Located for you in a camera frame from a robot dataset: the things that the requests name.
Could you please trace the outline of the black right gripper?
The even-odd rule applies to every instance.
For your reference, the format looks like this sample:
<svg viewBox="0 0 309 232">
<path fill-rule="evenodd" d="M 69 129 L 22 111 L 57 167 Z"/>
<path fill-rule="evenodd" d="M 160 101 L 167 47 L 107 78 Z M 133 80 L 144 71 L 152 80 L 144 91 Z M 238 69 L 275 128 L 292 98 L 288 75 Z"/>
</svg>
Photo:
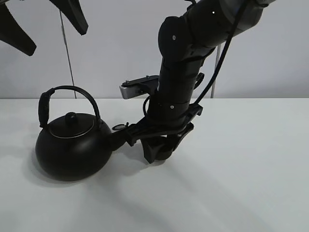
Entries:
<svg viewBox="0 0 309 232">
<path fill-rule="evenodd" d="M 194 129 L 192 120 L 201 115 L 202 111 L 203 107 L 199 104 L 191 104 L 180 120 L 171 122 L 156 122 L 145 116 L 125 129 L 125 140 L 130 146 L 141 140 L 144 158 L 149 163 L 167 160 L 184 137 Z"/>
</svg>

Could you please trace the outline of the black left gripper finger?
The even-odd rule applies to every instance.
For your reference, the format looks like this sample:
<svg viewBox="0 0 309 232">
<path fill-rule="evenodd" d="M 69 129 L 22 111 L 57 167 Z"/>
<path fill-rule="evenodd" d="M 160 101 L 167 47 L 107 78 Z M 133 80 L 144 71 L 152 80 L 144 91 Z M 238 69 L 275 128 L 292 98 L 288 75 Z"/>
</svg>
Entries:
<svg viewBox="0 0 309 232">
<path fill-rule="evenodd" d="M 36 44 L 16 22 L 5 2 L 0 3 L 0 40 L 28 56 L 36 50 Z"/>
<path fill-rule="evenodd" d="M 50 2 L 66 16 L 81 35 L 87 33 L 88 23 L 78 0 L 50 0 Z"/>
</svg>

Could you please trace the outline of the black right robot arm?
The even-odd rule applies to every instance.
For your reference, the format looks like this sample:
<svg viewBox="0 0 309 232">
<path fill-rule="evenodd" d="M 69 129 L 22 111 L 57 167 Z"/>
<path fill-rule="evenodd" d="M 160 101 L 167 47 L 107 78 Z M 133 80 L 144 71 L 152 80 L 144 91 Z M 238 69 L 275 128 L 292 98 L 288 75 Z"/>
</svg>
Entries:
<svg viewBox="0 0 309 232">
<path fill-rule="evenodd" d="M 269 4 L 268 0 L 194 0 L 182 16 L 164 20 L 158 33 L 159 75 L 127 81 L 120 87 L 124 99 L 148 96 L 144 118 L 127 128 L 126 140 L 130 145 L 141 141 L 149 163 L 168 159 L 193 130 L 192 120 L 203 108 L 199 100 L 191 102 L 191 97 L 204 79 L 200 68 L 206 58 L 224 44 L 203 95 L 214 83 L 232 38 L 254 27 Z"/>
</svg>

